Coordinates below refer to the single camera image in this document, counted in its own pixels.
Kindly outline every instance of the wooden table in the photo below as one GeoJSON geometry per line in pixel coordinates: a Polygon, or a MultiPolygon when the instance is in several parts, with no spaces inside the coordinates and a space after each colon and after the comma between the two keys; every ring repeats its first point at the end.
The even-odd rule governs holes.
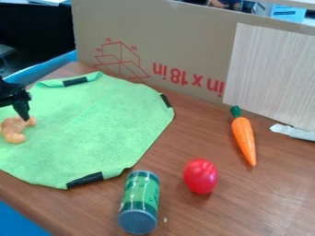
{"type": "MultiPolygon", "coordinates": [[[[92,71],[74,63],[46,78],[92,71]]],[[[134,166],[155,172],[161,181],[158,225],[152,235],[315,235],[314,143],[272,133],[268,128],[274,121],[247,113],[258,152],[251,170],[231,135],[227,109],[159,91],[168,96],[176,118],[134,166]],[[219,179],[211,195],[194,195],[182,182],[182,167],[192,157],[216,164],[219,179]]],[[[0,171],[0,198],[54,235],[127,235],[117,217],[128,172],[63,191],[0,171]]]]}

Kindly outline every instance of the green can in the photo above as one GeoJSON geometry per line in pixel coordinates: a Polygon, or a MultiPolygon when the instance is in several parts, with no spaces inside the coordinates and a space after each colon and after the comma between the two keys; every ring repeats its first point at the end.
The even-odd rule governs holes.
{"type": "Polygon", "coordinates": [[[151,171],[133,171],[124,186],[118,216],[120,227],[132,234],[147,234],[158,221],[159,179],[151,171]]]}

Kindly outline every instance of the orange toy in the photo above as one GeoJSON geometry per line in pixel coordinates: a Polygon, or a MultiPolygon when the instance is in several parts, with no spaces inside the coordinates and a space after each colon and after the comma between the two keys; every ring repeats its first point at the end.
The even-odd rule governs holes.
{"type": "Polygon", "coordinates": [[[26,137],[21,134],[26,126],[34,126],[36,119],[30,117],[24,122],[20,117],[7,118],[1,123],[1,133],[5,141],[13,144],[20,144],[26,140],[26,137]]]}
{"type": "Polygon", "coordinates": [[[256,148],[251,123],[247,118],[240,116],[239,106],[232,107],[230,111],[235,118],[232,122],[232,131],[234,137],[238,141],[239,147],[243,152],[246,160],[250,163],[251,166],[255,166],[256,148]]]}

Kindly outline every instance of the can label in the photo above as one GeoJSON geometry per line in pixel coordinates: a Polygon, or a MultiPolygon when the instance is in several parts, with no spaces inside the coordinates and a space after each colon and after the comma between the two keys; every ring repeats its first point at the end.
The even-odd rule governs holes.
{"type": "Polygon", "coordinates": [[[150,172],[136,171],[129,174],[122,198],[120,213],[138,209],[152,214],[158,212],[159,181],[150,172]]]}

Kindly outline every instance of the box diagram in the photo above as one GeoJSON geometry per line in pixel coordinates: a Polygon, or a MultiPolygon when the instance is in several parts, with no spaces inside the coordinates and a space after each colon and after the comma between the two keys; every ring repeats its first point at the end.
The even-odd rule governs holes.
{"type": "Polygon", "coordinates": [[[141,68],[140,56],[121,41],[101,45],[101,55],[95,56],[94,65],[99,70],[123,78],[148,78],[150,75],[141,68]]]}

